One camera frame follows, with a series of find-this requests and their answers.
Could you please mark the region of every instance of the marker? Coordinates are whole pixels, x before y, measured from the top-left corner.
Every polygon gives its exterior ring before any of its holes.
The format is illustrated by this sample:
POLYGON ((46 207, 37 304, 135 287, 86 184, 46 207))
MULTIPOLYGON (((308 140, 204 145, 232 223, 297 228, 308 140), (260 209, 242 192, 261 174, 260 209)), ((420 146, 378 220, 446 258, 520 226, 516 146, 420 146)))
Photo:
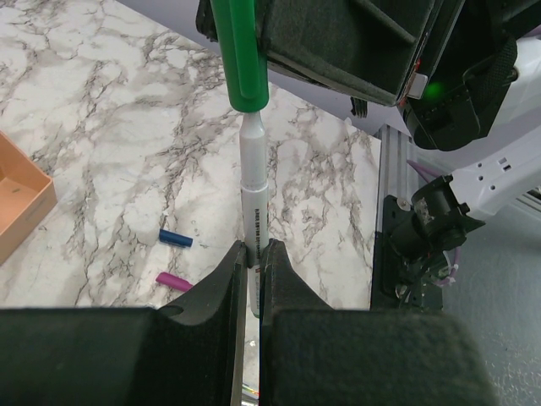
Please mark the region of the marker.
POLYGON ((260 316, 259 267, 269 243, 266 137, 260 110, 269 102, 266 55, 255 34, 255 0, 210 0, 231 106, 243 112, 240 129, 244 242, 248 251, 250 308, 260 316))
POLYGON ((186 237, 185 235, 172 233, 171 231, 160 228, 158 239, 162 243, 177 245, 179 247, 191 247, 194 243, 194 239, 186 237))
POLYGON ((244 243, 248 255, 248 290, 250 309, 260 314, 260 260, 269 244, 266 134, 259 112, 244 114, 240 128, 241 201, 243 206, 244 243))
POLYGON ((194 285, 192 285, 186 279, 182 279, 181 277, 175 277, 169 272, 161 272, 160 275, 158 275, 158 277, 156 278, 156 282, 166 285, 169 288, 180 290, 181 292, 188 292, 191 288, 194 287, 194 285))

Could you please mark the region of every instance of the green marker cap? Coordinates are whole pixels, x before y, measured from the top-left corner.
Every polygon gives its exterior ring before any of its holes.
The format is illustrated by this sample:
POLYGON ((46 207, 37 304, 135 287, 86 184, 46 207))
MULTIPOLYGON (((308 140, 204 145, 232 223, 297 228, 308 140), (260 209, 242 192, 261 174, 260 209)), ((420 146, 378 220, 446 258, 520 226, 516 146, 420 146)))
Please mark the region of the green marker cap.
POLYGON ((258 112, 269 101, 266 55, 258 50, 254 0, 211 0, 231 106, 258 112))

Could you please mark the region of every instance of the blue marker cap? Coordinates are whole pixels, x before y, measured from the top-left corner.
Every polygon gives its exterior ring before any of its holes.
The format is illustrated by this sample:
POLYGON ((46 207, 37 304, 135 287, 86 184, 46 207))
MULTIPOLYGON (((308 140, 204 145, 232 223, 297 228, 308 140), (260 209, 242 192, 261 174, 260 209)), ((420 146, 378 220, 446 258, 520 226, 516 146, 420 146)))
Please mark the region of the blue marker cap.
POLYGON ((164 230, 163 228, 160 228, 160 234, 158 238, 162 243, 178 245, 179 247, 191 247, 194 243, 194 239, 191 239, 190 237, 172 233, 170 231, 164 230))

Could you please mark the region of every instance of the gray wall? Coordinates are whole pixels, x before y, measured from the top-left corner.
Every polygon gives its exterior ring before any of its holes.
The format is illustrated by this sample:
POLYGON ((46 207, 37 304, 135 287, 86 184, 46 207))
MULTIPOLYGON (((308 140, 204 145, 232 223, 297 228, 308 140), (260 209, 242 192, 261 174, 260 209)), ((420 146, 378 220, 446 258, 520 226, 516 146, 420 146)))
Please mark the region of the gray wall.
MULTIPOLYGON (((218 44, 208 41, 195 29, 195 15, 197 13, 199 0, 119 1, 147 17, 150 17, 154 21, 165 25, 167 28, 176 31, 181 36, 185 36, 216 53, 220 52, 218 44)), ((272 83, 279 85, 282 89, 291 91, 293 94, 339 118, 351 118, 353 125, 363 129, 369 134, 375 133, 384 123, 388 123, 402 131, 407 131, 406 126, 400 117, 400 113, 394 107, 382 107, 370 104, 369 115, 367 118, 355 118, 350 113, 351 102, 349 101, 348 96, 341 95, 334 91, 321 89, 317 86, 308 85, 275 72, 270 72, 269 79, 272 83)))

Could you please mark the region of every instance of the green led light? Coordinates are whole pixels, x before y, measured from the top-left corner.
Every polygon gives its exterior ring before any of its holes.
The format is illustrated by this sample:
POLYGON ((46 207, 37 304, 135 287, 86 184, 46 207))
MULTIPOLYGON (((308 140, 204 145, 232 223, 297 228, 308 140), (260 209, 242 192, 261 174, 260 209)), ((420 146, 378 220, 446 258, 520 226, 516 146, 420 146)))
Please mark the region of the green led light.
POLYGON ((426 86, 423 98, 434 100, 441 97, 443 94, 443 84, 441 82, 433 82, 426 86))

